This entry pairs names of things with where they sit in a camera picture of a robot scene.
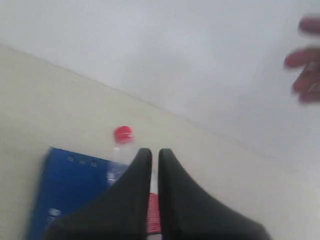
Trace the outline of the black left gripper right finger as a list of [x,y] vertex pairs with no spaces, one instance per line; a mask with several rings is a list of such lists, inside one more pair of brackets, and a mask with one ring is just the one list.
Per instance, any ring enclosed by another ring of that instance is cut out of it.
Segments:
[[265,227],[208,194],[171,149],[158,155],[158,203],[165,240],[269,240]]

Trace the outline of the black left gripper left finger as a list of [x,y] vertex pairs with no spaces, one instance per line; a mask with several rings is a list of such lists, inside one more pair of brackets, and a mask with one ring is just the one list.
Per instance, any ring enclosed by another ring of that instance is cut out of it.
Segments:
[[56,219],[45,240],[145,240],[152,153],[141,148],[124,174],[98,198]]

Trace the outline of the person's open hand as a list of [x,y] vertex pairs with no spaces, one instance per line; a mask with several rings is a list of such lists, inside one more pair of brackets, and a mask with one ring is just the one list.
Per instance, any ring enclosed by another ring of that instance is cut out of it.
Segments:
[[320,102],[320,47],[307,46],[296,49],[284,59],[287,69],[302,68],[292,84],[293,92],[303,104]]

